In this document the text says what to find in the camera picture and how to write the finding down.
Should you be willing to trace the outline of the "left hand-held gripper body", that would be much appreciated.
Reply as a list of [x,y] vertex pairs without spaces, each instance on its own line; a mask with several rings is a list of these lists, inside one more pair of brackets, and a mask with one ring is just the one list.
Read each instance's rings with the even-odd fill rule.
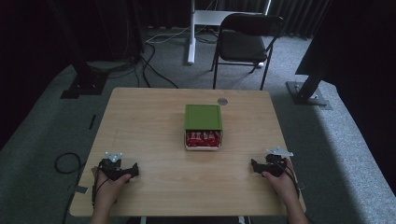
[[105,158],[99,163],[99,169],[111,180],[118,180],[124,175],[124,172],[129,172],[129,169],[121,168],[122,153],[105,152]]

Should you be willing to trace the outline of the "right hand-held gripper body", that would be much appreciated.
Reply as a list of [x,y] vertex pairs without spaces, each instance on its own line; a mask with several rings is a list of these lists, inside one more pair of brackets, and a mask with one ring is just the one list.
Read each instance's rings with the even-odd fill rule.
[[280,177],[286,171],[286,158],[292,157],[293,153],[282,147],[269,148],[266,152],[266,163],[260,173],[267,172],[275,177]]

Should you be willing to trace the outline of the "person's left hand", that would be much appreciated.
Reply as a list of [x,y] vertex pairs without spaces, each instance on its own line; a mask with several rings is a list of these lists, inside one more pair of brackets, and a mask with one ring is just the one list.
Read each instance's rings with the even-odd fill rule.
[[118,180],[109,179],[98,167],[92,168],[92,173],[96,178],[94,210],[110,210],[119,198],[120,191],[126,184],[129,175],[123,175]]

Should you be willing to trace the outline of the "person's right hand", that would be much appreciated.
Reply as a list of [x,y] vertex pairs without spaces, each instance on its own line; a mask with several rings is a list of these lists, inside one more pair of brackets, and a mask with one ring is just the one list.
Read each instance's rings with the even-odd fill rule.
[[296,197],[298,199],[294,182],[286,173],[280,177],[275,177],[267,172],[262,172],[262,175],[270,182],[282,202],[284,198]]

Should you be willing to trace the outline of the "white drawer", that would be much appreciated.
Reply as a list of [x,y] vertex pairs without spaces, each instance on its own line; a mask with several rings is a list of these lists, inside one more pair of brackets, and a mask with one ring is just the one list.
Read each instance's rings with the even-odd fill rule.
[[187,150],[218,150],[221,146],[222,131],[187,130],[185,148]]

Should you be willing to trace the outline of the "red snack packets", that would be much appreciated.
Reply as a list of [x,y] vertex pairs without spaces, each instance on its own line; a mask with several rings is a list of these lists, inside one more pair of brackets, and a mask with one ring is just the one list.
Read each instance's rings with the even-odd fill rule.
[[188,147],[219,147],[220,134],[217,131],[187,131]]

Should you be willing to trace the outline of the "green drawer box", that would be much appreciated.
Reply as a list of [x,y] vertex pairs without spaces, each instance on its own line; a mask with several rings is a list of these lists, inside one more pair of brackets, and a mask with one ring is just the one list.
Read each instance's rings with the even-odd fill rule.
[[185,129],[220,131],[222,118],[219,105],[186,105]]

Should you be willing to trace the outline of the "black folding chair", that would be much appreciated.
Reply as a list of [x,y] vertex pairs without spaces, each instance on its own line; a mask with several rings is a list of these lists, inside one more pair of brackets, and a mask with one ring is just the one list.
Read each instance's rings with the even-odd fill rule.
[[251,66],[252,74],[260,63],[265,63],[260,90],[267,76],[274,43],[280,38],[284,20],[279,16],[233,13],[225,17],[219,26],[211,71],[213,88],[217,85],[219,60],[227,65]]

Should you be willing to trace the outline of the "black stand with base plate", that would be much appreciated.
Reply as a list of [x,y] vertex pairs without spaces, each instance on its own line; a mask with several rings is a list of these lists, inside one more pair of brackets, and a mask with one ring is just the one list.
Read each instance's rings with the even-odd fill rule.
[[61,98],[77,99],[80,95],[101,95],[106,85],[108,73],[94,72],[87,65],[74,33],[63,13],[60,0],[46,0],[46,2],[60,28],[66,55],[76,71],[72,84],[68,90],[63,91]]
[[305,82],[286,82],[291,99],[296,105],[316,105],[321,110],[332,110],[330,102],[323,97],[318,89],[320,81],[325,77],[327,68],[328,65],[323,63],[319,71],[310,75]]

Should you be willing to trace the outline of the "white desk frame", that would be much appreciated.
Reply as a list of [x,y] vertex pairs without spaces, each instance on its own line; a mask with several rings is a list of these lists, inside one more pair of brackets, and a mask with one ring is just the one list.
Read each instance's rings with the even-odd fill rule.
[[221,22],[228,16],[233,14],[232,11],[217,11],[217,10],[199,10],[195,8],[195,0],[191,0],[191,22],[190,22],[190,37],[187,63],[189,65],[195,62],[196,38],[195,26],[196,25],[209,25],[219,26]]

